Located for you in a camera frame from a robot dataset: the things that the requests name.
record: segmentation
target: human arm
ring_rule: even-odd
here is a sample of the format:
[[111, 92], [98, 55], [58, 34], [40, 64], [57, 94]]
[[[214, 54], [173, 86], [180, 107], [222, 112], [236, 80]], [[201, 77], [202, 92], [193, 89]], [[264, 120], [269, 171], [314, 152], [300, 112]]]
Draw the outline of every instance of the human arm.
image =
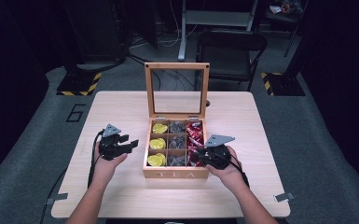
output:
[[100, 157], [98, 146], [99, 144], [96, 144], [94, 154], [96, 162], [92, 182], [66, 223], [97, 222], [106, 186], [112, 179], [117, 166], [127, 158], [127, 154], [124, 153], [111, 161], [98, 159]]
[[[232, 147], [227, 148], [230, 154], [237, 158], [235, 150]], [[239, 161], [237, 162], [234, 159], [231, 159], [231, 161], [237, 163], [237, 165], [241, 167], [241, 163]], [[232, 164], [224, 170], [217, 170], [211, 165], [207, 165], [206, 168], [213, 175], [219, 177], [223, 185], [226, 186], [226, 188], [228, 188], [237, 198], [246, 223], [277, 223], [277, 221], [257, 199], [254, 193], [246, 186], [241, 172]]]

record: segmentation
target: yellow and black hazard tape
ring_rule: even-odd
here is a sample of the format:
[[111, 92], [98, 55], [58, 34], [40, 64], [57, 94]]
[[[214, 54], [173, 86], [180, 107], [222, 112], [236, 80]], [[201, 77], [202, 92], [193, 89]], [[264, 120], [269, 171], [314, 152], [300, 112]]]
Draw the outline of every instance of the yellow and black hazard tape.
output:
[[95, 75], [95, 78], [92, 80], [92, 83], [87, 91], [57, 91], [57, 95], [66, 95], [66, 96], [87, 96], [92, 95], [95, 88], [97, 88], [98, 81], [100, 80], [101, 73]]
[[281, 76], [282, 73], [261, 73], [261, 78], [263, 78], [264, 87], [266, 88], [267, 94], [274, 95], [274, 92], [272, 91], [272, 87], [269, 84], [268, 75], [269, 76]]

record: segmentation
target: table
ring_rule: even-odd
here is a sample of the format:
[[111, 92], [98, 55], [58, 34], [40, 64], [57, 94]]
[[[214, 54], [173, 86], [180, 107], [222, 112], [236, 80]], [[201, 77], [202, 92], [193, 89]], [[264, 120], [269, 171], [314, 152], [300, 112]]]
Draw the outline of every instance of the table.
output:
[[186, 0], [182, 0], [182, 38], [180, 42], [178, 61], [183, 61], [186, 54], [186, 25], [219, 25], [246, 27], [250, 31], [255, 17], [258, 0], [253, 0], [250, 12], [226, 12], [226, 11], [200, 11], [187, 10]]
[[[276, 202], [283, 185], [269, 142], [250, 92], [209, 91], [206, 110], [208, 137], [232, 135], [228, 145], [236, 149], [251, 190], [274, 217], [287, 217], [287, 201]], [[108, 123], [129, 134], [139, 146], [119, 165], [104, 194], [99, 217], [111, 218], [227, 218], [242, 217], [240, 206], [220, 180], [155, 179], [144, 177], [142, 166], [148, 125], [146, 91], [99, 91], [79, 136], [51, 214], [69, 217], [87, 189], [92, 143]]]

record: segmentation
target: right forearm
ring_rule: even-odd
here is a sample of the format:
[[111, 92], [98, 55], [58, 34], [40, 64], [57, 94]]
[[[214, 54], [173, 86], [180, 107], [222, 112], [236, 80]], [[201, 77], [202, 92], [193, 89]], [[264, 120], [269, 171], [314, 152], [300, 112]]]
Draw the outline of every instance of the right forearm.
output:
[[231, 192], [241, 206], [246, 223], [277, 223], [246, 185], [240, 185]]

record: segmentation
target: wooden tea box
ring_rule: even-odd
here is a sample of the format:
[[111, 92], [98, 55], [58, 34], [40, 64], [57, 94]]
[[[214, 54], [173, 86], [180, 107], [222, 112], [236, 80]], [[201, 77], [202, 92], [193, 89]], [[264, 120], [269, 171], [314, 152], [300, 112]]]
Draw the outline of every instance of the wooden tea box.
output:
[[[162, 91], [161, 80], [201, 75], [200, 91]], [[207, 178], [208, 170], [192, 156], [207, 140], [208, 63], [145, 63], [149, 123], [143, 170], [145, 178]]]

